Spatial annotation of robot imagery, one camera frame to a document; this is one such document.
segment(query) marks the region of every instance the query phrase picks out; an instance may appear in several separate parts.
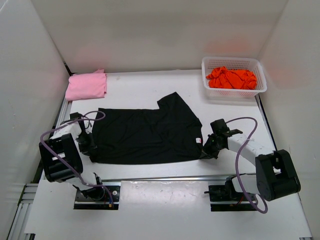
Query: wall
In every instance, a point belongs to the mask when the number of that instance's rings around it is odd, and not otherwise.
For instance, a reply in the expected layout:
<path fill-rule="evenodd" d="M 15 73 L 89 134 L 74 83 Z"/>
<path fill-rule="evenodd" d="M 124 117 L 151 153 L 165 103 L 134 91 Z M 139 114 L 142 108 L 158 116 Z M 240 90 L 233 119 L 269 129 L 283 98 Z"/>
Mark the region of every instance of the wall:
<path fill-rule="evenodd" d="M 260 56 L 276 145 L 290 151 L 311 232 L 320 239 L 320 1 L 290 0 Z"/>
<path fill-rule="evenodd" d="M 0 239 L 6 239 L 23 186 L 40 160 L 68 76 L 29 0 L 0 0 Z"/>
<path fill-rule="evenodd" d="M 256 58 L 287 0 L 32 0 L 71 71 L 200 69 Z"/>

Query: black garment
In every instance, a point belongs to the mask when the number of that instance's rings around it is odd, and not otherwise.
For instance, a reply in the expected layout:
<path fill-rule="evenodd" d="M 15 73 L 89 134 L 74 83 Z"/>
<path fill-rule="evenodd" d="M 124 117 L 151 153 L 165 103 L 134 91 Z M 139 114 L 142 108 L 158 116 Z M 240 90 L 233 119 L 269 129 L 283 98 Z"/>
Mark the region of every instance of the black garment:
<path fill-rule="evenodd" d="M 98 154 L 91 161 L 160 164 L 199 159 L 203 142 L 199 119 L 176 92 L 157 103 L 155 110 L 99 108 L 105 118 L 93 124 Z"/>

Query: white plastic basket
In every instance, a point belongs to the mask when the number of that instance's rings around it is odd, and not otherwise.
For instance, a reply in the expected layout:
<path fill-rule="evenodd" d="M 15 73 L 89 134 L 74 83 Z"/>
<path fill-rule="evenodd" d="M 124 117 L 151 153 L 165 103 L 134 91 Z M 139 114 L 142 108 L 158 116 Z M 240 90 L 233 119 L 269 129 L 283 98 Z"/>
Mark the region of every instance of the white plastic basket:
<path fill-rule="evenodd" d="M 213 69 L 225 66 L 231 69 L 247 69 L 252 71 L 257 79 L 255 90 L 226 89 L 209 87 L 209 79 L 206 79 Z M 263 93 L 267 90 L 267 83 L 260 62 L 253 58 L 242 57 L 212 57 L 207 56 L 202 59 L 202 80 L 206 95 L 212 97 L 248 98 Z"/>

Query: folded pink cloth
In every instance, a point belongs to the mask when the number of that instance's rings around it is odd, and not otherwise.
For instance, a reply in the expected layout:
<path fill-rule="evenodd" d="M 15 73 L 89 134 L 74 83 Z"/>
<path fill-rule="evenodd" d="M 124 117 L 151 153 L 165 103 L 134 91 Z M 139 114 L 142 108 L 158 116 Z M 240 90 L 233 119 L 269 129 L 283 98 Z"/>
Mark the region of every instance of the folded pink cloth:
<path fill-rule="evenodd" d="M 79 99 L 104 98 L 107 92 L 107 74 L 103 69 L 94 73 L 72 75 L 65 92 L 65 99 L 74 101 Z"/>

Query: orange cloth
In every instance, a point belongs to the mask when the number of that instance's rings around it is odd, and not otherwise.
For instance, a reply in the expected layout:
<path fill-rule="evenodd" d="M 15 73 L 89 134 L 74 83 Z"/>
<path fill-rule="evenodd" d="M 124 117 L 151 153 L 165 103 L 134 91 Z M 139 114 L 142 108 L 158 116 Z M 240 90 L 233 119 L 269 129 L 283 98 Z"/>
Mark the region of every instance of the orange cloth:
<path fill-rule="evenodd" d="M 254 90 L 257 86 L 257 78 L 252 71 L 228 70 L 225 66 L 216 67 L 206 78 L 210 79 L 210 88 Z"/>

